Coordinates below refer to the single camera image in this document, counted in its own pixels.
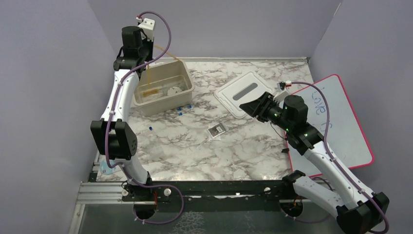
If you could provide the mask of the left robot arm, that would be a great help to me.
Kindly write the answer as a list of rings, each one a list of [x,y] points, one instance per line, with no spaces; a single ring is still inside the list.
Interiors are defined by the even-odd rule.
[[[119,167],[127,177],[129,191],[141,200],[151,198],[153,187],[149,172],[140,163],[137,136],[128,124],[134,90],[145,63],[152,60],[153,28],[126,26],[122,28],[123,45],[113,63],[114,83],[110,99],[100,120],[90,129],[101,155],[109,168]]]

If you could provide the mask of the yellow rubber tube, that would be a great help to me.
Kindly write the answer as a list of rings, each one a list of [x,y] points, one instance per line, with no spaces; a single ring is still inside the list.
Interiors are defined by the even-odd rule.
[[[166,49],[164,49],[163,47],[159,46],[159,45],[154,45],[155,48],[161,50],[162,52],[165,52],[166,55],[168,55],[169,57],[173,58],[176,61],[181,61],[177,56],[171,54],[170,52],[168,52]],[[156,88],[154,83],[156,82],[156,73],[155,73],[155,67],[149,67],[147,66],[146,69],[147,72],[147,90],[142,92],[142,97],[147,98],[149,96],[155,95],[159,93],[159,88]]]

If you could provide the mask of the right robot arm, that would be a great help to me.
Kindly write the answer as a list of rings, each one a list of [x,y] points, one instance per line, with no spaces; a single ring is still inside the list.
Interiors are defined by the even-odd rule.
[[[385,215],[390,203],[383,193],[375,193],[361,182],[330,149],[326,134],[307,122],[308,107],[302,97],[287,95],[280,107],[268,92],[240,105],[240,109],[260,122],[270,122],[285,130],[288,144],[316,166],[334,187],[331,191],[296,170],[283,178],[281,192],[286,198],[307,198],[333,217],[346,234],[381,233],[390,229]]]

